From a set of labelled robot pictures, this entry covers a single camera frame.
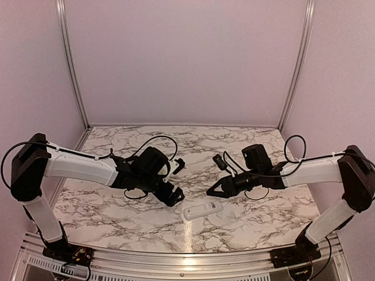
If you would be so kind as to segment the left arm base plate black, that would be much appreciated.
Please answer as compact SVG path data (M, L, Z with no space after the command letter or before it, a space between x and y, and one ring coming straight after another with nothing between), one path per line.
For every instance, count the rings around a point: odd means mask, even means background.
M93 258L94 249L87 246L72 244L68 241L65 230L60 223L62 237L57 241L48 242L38 229L39 236L44 243L43 256L62 261L65 264L74 264L89 267Z

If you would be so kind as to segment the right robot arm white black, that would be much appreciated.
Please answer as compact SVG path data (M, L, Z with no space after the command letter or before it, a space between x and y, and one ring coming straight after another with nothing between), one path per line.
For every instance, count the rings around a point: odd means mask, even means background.
M374 167L356 145L331 155L301 159L294 163L271 163L262 144L242 151L247 170L218 180L208 196L230 198L262 186L282 190L300 184L342 183L344 193L337 202L313 220L297 237L290 257L303 262L324 238L346 225L357 213L366 211L374 200Z

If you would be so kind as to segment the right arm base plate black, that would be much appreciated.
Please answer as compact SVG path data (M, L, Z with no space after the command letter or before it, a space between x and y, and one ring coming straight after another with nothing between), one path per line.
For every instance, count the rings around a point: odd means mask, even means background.
M304 248L294 245L270 251L271 263L274 268L283 268L312 262L315 259L321 258L321 256L320 250L315 246L312 248Z

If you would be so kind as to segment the white remote control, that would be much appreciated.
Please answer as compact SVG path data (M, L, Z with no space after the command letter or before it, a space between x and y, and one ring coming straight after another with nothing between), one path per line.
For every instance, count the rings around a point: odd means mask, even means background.
M222 210L222 204L218 201L215 201L185 208L183 210L183 215L187 220L193 220L195 218L221 212Z

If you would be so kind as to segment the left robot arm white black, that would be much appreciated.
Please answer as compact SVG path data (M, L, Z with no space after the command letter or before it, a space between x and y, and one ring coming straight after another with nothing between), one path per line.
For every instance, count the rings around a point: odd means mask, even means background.
M168 158L152 146L127 158L113 153L97 156L62 148L37 133L17 147L20 150L12 159L11 181L5 185L36 224L45 246L63 261L72 258L74 248L43 196L41 185L45 177L90 181L125 191L138 189L153 194L168 207L185 197L181 188L169 182L184 168L184 161Z

